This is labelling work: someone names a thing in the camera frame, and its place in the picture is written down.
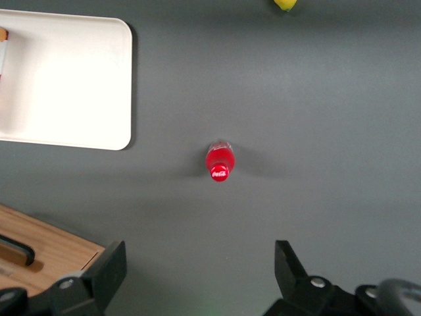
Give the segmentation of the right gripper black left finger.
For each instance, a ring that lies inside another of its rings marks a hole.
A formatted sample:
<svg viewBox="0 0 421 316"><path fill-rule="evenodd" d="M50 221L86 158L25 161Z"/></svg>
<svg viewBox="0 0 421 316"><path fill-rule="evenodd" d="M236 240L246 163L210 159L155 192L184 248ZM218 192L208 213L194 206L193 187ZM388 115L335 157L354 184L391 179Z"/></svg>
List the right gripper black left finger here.
<svg viewBox="0 0 421 316"><path fill-rule="evenodd" d="M127 274L126 243L113 242L84 272L28 300L30 315L104 315Z"/></svg>

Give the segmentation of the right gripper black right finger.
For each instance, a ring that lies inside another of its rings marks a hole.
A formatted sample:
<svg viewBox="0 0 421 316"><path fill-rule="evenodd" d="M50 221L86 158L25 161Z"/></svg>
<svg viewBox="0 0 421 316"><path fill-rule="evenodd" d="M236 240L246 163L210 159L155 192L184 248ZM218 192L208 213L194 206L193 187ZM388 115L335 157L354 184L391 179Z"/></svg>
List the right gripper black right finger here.
<svg viewBox="0 0 421 316"><path fill-rule="evenodd" d="M274 274L282 297L265 315L358 315L355 296L321 276L310 276L291 244L275 243Z"/></svg>

